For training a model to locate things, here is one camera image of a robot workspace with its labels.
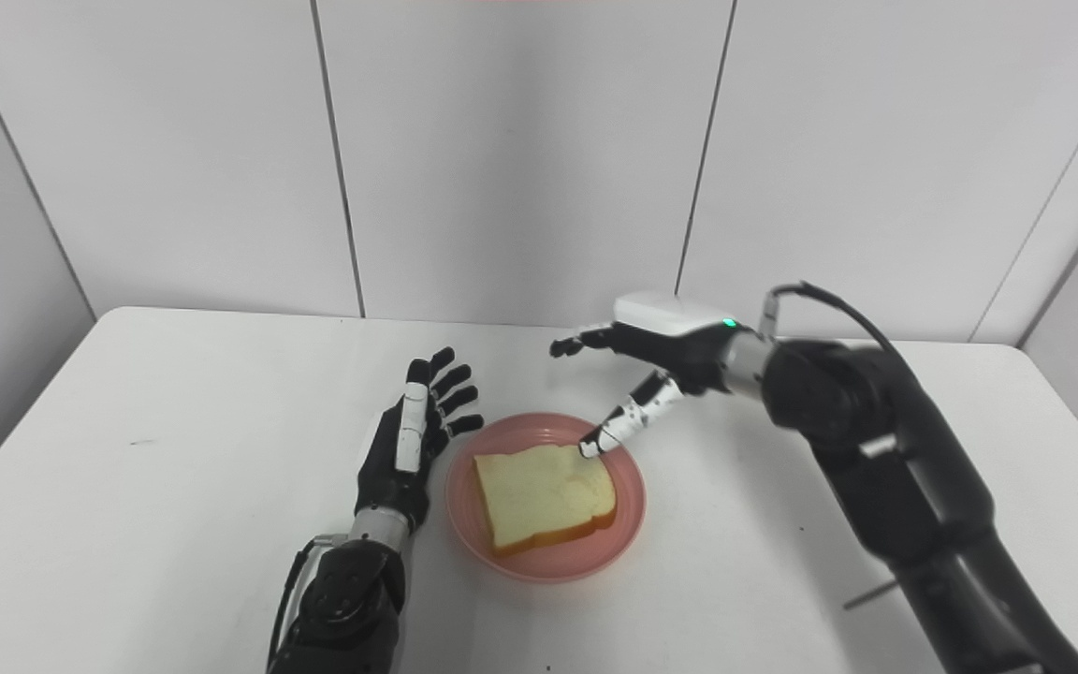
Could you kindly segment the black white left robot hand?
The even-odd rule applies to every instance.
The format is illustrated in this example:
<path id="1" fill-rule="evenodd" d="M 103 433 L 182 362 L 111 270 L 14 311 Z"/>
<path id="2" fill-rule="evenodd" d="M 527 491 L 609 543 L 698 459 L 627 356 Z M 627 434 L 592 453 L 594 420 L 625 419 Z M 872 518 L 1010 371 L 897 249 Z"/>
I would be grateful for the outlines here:
<path id="1" fill-rule="evenodd" d="M 430 511 L 432 466 L 458 436 L 484 426 L 468 413 L 479 400 L 472 370 L 446 346 L 430 359 L 412 359 L 401 396 L 381 415 L 357 474 L 355 513 L 389 511 L 414 534 Z"/>

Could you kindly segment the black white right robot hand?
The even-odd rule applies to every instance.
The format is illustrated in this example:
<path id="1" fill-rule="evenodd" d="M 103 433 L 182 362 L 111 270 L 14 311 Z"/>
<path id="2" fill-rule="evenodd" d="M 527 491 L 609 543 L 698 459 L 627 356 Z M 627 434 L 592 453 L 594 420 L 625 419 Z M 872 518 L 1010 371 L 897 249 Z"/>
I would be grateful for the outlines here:
<path id="1" fill-rule="evenodd" d="M 725 312 L 666 293 L 630 293 L 613 303 L 608 324 L 582 326 L 573 336 L 552 342 L 552 358 L 580 350 L 613 350 L 653 367 L 623 403 L 578 443 L 596 458 L 645 430 L 688 396 L 723 391 L 724 358 L 740 324 Z"/>

